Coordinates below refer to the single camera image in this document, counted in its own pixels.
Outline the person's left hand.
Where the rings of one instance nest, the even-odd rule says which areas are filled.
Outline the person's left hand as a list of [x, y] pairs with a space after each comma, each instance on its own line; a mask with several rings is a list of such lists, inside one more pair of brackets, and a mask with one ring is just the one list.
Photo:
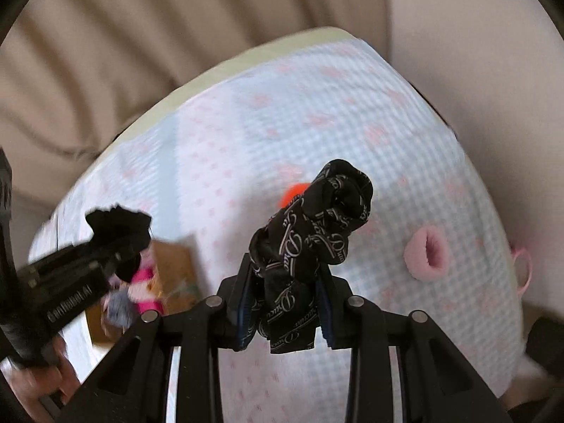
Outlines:
[[15, 397], [34, 422], [54, 421], [41, 404], [41, 397], [61, 392], [61, 401], [67, 404], [80, 387], [75, 369], [67, 358], [66, 343], [60, 335], [54, 339], [54, 348], [57, 366], [16, 369], [9, 362], [1, 366], [1, 372]]

